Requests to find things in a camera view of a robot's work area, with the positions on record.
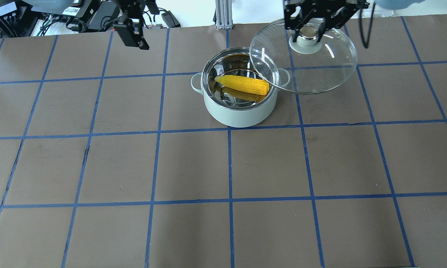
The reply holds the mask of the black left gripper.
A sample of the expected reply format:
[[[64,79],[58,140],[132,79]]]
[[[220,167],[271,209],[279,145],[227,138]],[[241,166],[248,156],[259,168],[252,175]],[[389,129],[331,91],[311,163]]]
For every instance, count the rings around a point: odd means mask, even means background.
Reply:
[[[121,17],[113,22],[113,27],[127,47],[149,50],[143,28],[146,26],[142,14],[147,0],[114,0],[121,10]]]

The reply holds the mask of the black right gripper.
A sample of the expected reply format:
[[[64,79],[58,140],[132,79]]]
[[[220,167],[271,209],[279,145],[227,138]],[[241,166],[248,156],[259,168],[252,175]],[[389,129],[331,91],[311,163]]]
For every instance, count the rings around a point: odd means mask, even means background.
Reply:
[[[368,7],[366,0],[284,0],[284,26],[290,30],[290,42],[295,43],[309,20],[322,19],[317,39],[320,42],[325,32],[340,29],[357,11]]]

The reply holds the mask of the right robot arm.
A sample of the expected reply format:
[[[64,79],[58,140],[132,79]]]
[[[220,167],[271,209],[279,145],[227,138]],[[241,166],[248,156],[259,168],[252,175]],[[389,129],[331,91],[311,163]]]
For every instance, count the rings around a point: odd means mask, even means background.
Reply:
[[[364,35],[362,13],[370,5],[366,0],[285,0],[283,4],[284,27],[294,32],[291,40],[296,42],[303,27],[308,26],[310,20],[321,19],[322,22],[316,31],[316,41],[320,42],[327,31],[341,29],[354,14],[358,13],[361,42],[364,48],[368,49],[376,6],[380,5],[386,10],[403,10],[414,3],[421,3],[421,1],[375,0],[371,10],[368,32],[367,35]]]

